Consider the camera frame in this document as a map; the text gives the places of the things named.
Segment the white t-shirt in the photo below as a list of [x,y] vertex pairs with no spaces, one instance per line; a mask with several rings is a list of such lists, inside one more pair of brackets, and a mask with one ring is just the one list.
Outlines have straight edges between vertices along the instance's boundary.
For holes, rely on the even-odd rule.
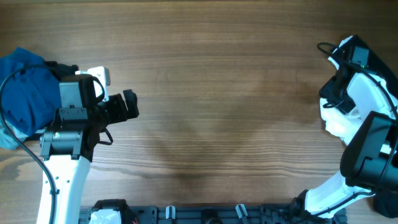
[[324,108],[327,103],[325,98],[320,98],[320,116],[325,122],[325,130],[338,137],[348,145],[363,123],[360,116],[343,115],[336,108]]

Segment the black t-shirt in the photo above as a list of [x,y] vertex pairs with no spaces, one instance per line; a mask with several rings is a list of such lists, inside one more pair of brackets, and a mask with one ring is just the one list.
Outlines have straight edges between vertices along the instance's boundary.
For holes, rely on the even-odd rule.
[[354,35],[343,47],[345,50],[343,57],[332,57],[340,61],[347,62],[356,68],[361,68],[367,72],[375,72],[376,75],[386,81],[386,87],[389,93],[397,97],[397,77],[392,70],[379,58],[379,56],[368,46],[358,35]]

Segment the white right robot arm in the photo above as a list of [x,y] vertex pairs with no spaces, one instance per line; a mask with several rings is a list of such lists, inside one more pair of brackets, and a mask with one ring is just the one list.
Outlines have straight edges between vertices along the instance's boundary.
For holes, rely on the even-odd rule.
[[292,202],[299,223],[331,220],[358,200],[397,191],[397,77],[369,48],[317,48],[337,67],[320,90],[321,117],[346,148],[337,173]]

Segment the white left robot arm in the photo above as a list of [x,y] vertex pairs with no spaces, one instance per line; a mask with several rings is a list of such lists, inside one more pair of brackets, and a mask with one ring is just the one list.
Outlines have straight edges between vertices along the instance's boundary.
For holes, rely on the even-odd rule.
[[37,223],[78,223],[86,177],[100,134],[107,126],[139,116],[132,90],[97,95],[100,81],[91,75],[72,75],[59,84],[61,107],[40,140],[45,166]]

